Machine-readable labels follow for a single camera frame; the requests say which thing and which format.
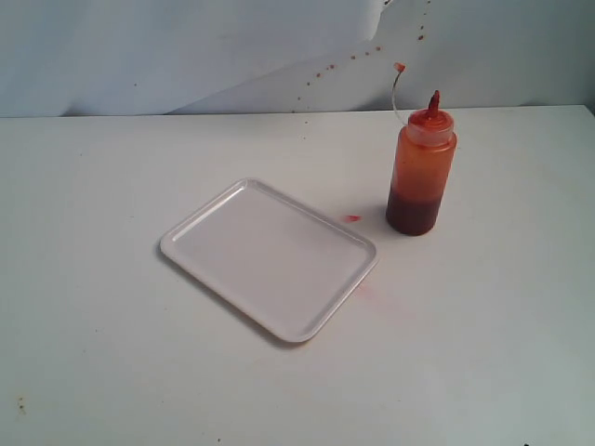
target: table surface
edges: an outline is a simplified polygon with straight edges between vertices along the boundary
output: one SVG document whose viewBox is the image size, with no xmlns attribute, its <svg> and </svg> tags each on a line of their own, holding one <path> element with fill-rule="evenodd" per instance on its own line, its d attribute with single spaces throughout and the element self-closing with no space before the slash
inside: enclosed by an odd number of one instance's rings
<svg viewBox="0 0 595 446">
<path fill-rule="evenodd" d="M 436 228 L 384 221 L 389 111 L 0 120 L 3 445 L 595 444 L 595 119 L 452 111 Z M 260 177 L 377 245 L 309 343 L 160 237 Z"/>
</svg>

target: red stain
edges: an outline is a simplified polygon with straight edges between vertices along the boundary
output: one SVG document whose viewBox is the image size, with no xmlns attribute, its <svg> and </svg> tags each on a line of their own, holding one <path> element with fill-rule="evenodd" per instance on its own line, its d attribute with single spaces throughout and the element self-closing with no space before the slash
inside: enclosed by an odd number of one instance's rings
<svg viewBox="0 0 595 446">
<path fill-rule="evenodd" d="M 354 223 L 356 221 L 360 221 L 362 219 L 361 216 L 344 216 L 343 221 L 345 223 Z"/>
</svg>

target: white tray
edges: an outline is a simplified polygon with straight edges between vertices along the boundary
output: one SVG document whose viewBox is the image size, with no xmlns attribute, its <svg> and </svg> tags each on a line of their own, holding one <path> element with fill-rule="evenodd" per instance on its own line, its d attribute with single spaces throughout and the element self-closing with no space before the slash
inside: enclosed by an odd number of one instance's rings
<svg viewBox="0 0 595 446">
<path fill-rule="evenodd" d="M 364 237 L 250 178 L 169 231 L 161 250 L 287 342 L 316 335 L 377 262 Z"/>
</svg>

